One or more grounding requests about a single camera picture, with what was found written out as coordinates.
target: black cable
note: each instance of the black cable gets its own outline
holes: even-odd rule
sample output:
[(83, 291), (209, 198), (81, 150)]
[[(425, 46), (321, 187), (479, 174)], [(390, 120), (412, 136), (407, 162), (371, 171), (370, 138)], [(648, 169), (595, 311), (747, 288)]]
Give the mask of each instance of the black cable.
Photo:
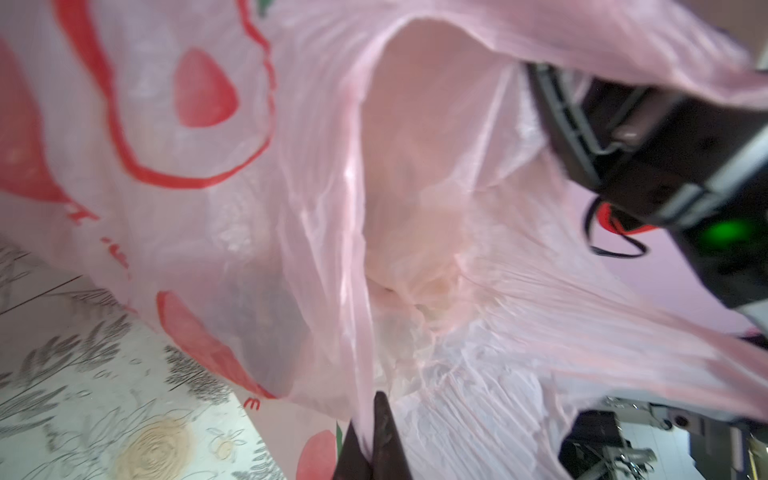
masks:
[(639, 242), (635, 240), (634, 238), (627, 237), (624, 235), (621, 231), (621, 226), (618, 225), (617, 221), (611, 216), (610, 222), (611, 225), (613, 225), (614, 230), (618, 232), (619, 235), (621, 235), (621, 238), (625, 239), (627, 242), (634, 245), (640, 252), (639, 253), (618, 253), (618, 252), (609, 252), (608, 250), (604, 250), (600, 247), (596, 247), (592, 245), (592, 219), (594, 218), (594, 215), (597, 213), (598, 208), (600, 208), (600, 205), (602, 205), (605, 202), (599, 195), (595, 197), (594, 201), (592, 202), (592, 205), (589, 206), (587, 209), (587, 213), (584, 215), (584, 235), (587, 237), (587, 244), (592, 249), (592, 253), (595, 255), (600, 255), (601, 257), (611, 257), (611, 258), (638, 258), (642, 257), (646, 253), (650, 252), (650, 249), (647, 245), (645, 245), (642, 242)]

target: pink wall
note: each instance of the pink wall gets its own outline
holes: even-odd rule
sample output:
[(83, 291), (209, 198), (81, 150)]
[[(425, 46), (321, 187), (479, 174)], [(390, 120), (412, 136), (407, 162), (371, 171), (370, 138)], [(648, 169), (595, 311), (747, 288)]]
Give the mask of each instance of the pink wall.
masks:
[[(581, 225), (594, 194), (577, 184), (568, 191), (573, 215)], [(593, 224), (592, 244), (611, 251), (633, 253), (634, 248)], [(739, 313), (726, 309), (698, 280), (677, 247), (663, 230), (641, 233), (637, 239), (650, 247), (645, 257), (625, 260), (602, 257), (605, 266), (636, 293), (660, 308), (723, 333), (742, 333), (752, 324)]]

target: floral patterned surface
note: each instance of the floral patterned surface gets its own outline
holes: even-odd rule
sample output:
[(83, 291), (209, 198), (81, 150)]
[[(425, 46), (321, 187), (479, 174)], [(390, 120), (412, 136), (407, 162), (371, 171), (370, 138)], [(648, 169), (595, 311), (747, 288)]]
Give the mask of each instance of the floral patterned surface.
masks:
[(0, 478), (283, 478), (228, 385), (108, 291), (7, 243), (0, 332)]

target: black mechanical part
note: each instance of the black mechanical part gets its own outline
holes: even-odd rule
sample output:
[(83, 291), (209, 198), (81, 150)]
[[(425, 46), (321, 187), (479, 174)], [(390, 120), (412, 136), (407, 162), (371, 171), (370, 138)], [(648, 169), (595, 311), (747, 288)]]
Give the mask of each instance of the black mechanical part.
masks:
[(674, 423), (675, 425), (684, 429), (685, 427), (688, 426), (688, 419), (683, 417), (682, 415), (678, 415), (674, 418)]
[[(529, 65), (542, 126), (569, 177), (670, 231), (704, 286), (768, 331), (768, 111), (595, 80), (576, 104), (559, 70)], [(713, 248), (706, 232), (750, 225)]]
[(333, 480), (412, 480), (406, 453), (384, 392), (377, 392), (373, 399), (373, 415), (372, 462), (368, 463), (362, 455), (355, 427), (350, 423)]
[(594, 218), (595, 212), (598, 211), (598, 208), (600, 205), (604, 203), (604, 200), (600, 197), (596, 197), (592, 204), (587, 209), (587, 213), (584, 215), (584, 236), (587, 237), (587, 244), (589, 244), (590, 249), (592, 250), (592, 253), (595, 255), (599, 255), (601, 257), (613, 257), (613, 258), (638, 258), (642, 257), (643, 255), (647, 254), (650, 250), (648, 247), (640, 242), (639, 240), (636, 240), (634, 238), (628, 237), (621, 233), (621, 231), (618, 229), (617, 221), (613, 218), (611, 218), (611, 222), (613, 222), (613, 228), (620, 232), (619, 235), (630, 245), (637, 248), (639, 250), (639, 253), (618, 253), (618, 252), (611, 252), (609, 250), (602, 249), (600, 247), (596, 247), (595, 245), (592, 245), (592, 219)]
[(621, 229), (627, 233), (632, 233), (633, 230), (638, 230), (645, 226), (645, 223), (632, 217), (622, 209), (613, 206), (611, 206), (611, 221), (616, 221)]

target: wrinkled plastic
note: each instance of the wrinkled plastic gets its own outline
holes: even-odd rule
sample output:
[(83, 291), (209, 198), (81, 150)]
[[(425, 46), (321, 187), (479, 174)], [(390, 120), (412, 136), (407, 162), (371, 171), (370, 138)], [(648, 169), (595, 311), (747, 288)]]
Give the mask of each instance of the wrinkled plastic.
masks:
[(663, 0), (261, 14), (3, 2), (2, 232), (254, 395), (354, 415), (364, 450), (387, 389), (417, 478), (567, 478), (612, 389), (768, 419), (765, 353), (589, 254), (521, 66), (768, 108), (725, 35)]

